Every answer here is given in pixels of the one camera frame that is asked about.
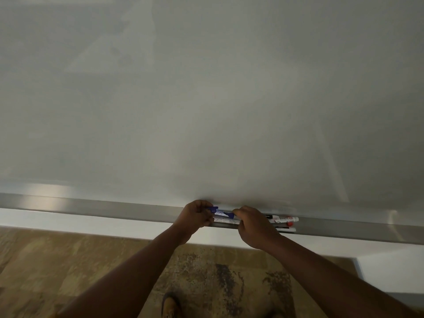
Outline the person's right hand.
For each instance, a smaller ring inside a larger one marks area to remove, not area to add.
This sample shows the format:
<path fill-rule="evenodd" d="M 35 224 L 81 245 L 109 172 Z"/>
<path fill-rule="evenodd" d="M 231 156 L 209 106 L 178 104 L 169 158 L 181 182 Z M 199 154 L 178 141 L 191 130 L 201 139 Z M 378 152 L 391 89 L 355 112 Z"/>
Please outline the person's right hand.
<path fill-rule="evenodd" d="M 241 239 L 254 249 L 270 252 L 281 241 L 282 236 L 267 220 L 267 218 L 256 209 L 256 228 L 253 233 L 239 232 Z"/>

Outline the person's left hand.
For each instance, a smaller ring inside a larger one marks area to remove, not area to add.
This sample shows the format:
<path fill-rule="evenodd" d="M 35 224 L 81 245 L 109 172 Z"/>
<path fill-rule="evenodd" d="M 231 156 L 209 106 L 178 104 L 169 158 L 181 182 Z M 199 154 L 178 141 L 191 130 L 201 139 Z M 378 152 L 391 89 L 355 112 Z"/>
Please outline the person's left hand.
<path fill-rule="evenodd" d="M 170 227 L 178 246 L 185 244 L 198 231 L 195 222 L 195 201 L 188 203 Z"/>

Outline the blue whiteboard marker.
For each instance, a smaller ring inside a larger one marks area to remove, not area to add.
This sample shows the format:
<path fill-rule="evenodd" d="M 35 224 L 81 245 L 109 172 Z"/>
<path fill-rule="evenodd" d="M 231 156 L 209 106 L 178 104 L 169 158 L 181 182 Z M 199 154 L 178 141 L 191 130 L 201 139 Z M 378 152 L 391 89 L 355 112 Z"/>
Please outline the blue whiteboard marker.
<path fill-rule="evenodd" d="M 236 219 L 236 215 L 233 212 L 222 210 L 218 206 L 209 206 L 206 207 L 206 209 L 209 210 L 214 216 L 228 218 L 231 220 Z"/>

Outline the person's right forearm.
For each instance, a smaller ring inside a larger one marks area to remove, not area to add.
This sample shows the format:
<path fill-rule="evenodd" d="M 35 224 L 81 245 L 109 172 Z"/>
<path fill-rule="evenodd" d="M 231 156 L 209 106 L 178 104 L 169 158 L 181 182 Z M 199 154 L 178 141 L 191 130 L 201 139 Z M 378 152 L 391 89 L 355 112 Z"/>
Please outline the person's right forearm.
<path fill-rule="evenodd" d="M 422 318 L 405 304 L 278 235 L 263 250 L 275 257 L 329 318 Z"/>

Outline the person's left forearm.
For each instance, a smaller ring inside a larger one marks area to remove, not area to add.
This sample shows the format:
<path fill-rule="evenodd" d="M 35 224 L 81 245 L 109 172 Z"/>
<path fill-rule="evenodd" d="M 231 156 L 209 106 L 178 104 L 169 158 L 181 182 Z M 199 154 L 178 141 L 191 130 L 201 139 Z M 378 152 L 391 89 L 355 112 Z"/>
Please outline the person's left forearm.
<path fill-rule="evenodd" d="M 196 230 L 173 224 L 59 310 L 55 318 L 137 318 L 174 251 Z"/>

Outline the white marker with red cap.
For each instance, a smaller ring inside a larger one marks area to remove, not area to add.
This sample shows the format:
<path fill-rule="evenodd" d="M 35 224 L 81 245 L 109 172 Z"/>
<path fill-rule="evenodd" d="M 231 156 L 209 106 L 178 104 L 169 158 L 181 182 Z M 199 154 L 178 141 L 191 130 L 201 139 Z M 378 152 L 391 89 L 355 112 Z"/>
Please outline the white marker with red cap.
<path fill-rule="evenodd" d="M 228 218 L 215 216 L 215 223 L 224 223 L 224 224 L 239 224 L 241 222 L 240 218 Z M 272 224 L 283 224 L 283 223 L 295 223 L 299 221 L 298 217 L 271 217 L 267 218 L 267 220 Z"/>

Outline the person's brown shoe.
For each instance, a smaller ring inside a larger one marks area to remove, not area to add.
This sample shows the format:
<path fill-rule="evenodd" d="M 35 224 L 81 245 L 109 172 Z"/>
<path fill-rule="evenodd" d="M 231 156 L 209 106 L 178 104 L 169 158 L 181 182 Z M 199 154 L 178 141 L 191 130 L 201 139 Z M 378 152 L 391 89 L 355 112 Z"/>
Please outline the person's brown shoe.
<path fill-rule="evenodd" d="M 162 298 L 161 318 L 184 318 L 179 299 L 173 292 L 167 292 Z"/>

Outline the metal marker tray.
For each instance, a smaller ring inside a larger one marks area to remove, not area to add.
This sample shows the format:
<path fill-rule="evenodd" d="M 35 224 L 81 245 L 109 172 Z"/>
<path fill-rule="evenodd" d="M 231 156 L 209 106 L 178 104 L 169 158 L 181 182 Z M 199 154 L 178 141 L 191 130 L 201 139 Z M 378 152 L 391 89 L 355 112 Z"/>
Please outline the metal marker tray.
<path fill-rule="evenodd" d="M 96 201 L 65 197 L 45 197 L 0 192 L 0 207 L 30 211 L 88 215 L 127 220 L 173 222 L 182 207 Z M 331 238 L 348 238 L 379 242 L 394 242 L 424 246 L 424 227 L 392 223 L 372 223 L 364 220 L 319 219 L 301 215 L 293 208 L 263 210 L 266 214 L 294 216 L 296 234 Z"/>

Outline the white whiteboard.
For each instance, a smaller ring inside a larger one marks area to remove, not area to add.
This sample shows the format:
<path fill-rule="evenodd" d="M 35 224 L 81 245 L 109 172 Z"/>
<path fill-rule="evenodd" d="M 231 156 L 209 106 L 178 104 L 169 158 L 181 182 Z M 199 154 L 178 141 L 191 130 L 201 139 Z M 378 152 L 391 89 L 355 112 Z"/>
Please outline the white whiteboard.
<path fill-rule="evenodd" d="M 424 0 L 0 0 L 0 192 L 424 226 Z"/>

